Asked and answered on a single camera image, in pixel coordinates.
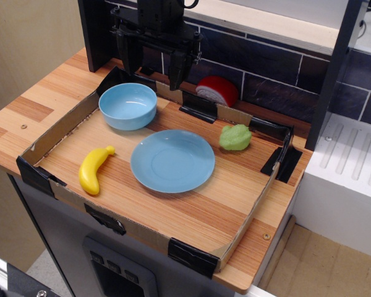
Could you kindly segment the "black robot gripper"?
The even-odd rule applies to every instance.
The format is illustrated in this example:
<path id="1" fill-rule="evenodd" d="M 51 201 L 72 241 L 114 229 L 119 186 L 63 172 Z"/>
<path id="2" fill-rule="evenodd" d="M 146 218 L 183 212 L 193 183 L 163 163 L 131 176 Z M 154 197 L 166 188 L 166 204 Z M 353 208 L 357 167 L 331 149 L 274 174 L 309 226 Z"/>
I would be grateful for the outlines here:
<path id="1" fill-rule="evenodd" d="M 201 59 L 202 36 L 184 22 L 184 11 L 198 1 L 137 1 L 136 9 L 116 7 L 113 34 L 124 70 L 133 74 L 143 62 L 144 47 L 170 54 L 169 88 L 178 90 L 192 64 Z"/>

